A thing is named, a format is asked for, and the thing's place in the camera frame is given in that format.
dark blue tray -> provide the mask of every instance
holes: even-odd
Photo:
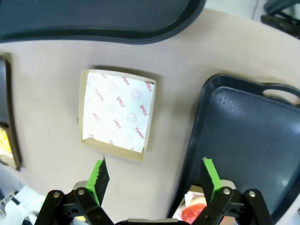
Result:
[[[82,39],[147,44],[184,30],[206,0],[1,0],[0,42]]]
[[[287,85],[216,75],[204,85],[171,217],[192,184],[201,186],[200,162],[212,158],[221,179],[244,192],[261,191],[274,222],[300,192],[300,108],[266,97]]]

red food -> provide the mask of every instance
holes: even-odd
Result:
[[[181,212],[181,219],[189,224],[191,224],[197,216],[202,212],[205,208],[205,204],[196,204],[186,207]]]

table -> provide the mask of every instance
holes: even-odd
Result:
[[[300,88],[300,42],[257,22],[205,9],[182,33],[150,45],[29,41],[0,45],[10,53],[21,172],[10,173],[43,195],[68,193],[86,180],[101,151],[80,143],[82,69],[131,72],[157,81],[148,150],[139,163],[107,155],[103,207],[114,222],[163,218],[173,199],[203,84],[230,73]],[[278,224],[287,224],[300,197]]]

open box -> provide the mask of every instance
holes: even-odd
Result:
[[[108,70],[83,70],[80,79],[81,142],[143,160],[155,99],[154,80]]]

screw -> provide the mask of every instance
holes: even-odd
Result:
[[[224,188],[223,193],[225,195],[229,195],[230,194],[230,190],[228,188]]]
[[[255,197],[254,191],[249,191],[249,195],[250,195],[251,197]]]
[[[83,189],[80,189],[80,190],[78,191],[78,194],[79,194],[79,195],[83,195],[83,194],[84,194],[84,190],[83,190]]]
[[[59,196],[60,196],[60,193],[58,191],[55,192],[54,195],[53,195],[54,198],[58,198]]]

